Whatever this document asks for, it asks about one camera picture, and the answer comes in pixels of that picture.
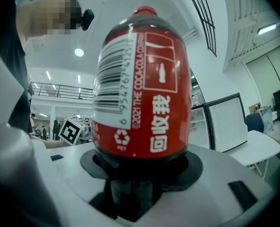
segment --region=blue chair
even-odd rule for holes
[[[248,132],[249,131],[258,131],[260,133],[263,133],[263,120],[259,113],[253,113],[253,114],[247,115],[247,117],[245,119],[245,124],[248,127]]]

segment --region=balcony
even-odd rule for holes
[[[84,87],[72,87],[59,84],[32,82],[36,96],[69,98],[77,100],[93,100],[93,90]]]

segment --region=red label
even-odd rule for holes
[[[115,155],[157,158],[188,144],[191,79],[184,45],[169,32],[136,29],[102,49],[93,142]]]

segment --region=white ceiling beam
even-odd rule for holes
[[[264,45],[229,61],[227,67],[233,66],[236,63],[241,62],[241,61],[243,63],[248,63],[248,62],[266,54],[267,52],[275,49],[278,46],[280,46],[280,37],[277,37],[274,40],[272,40],[268,43],[265,43]]]
[[[238,30],[242,30],[244,28],[247,28],[251,25],[255,25],[257,23],[257,18],[254,15],[250,15],[248,17],[244,17],[238,21],[235,21],[233,23],[233,30],[234,31],[238,31]]]

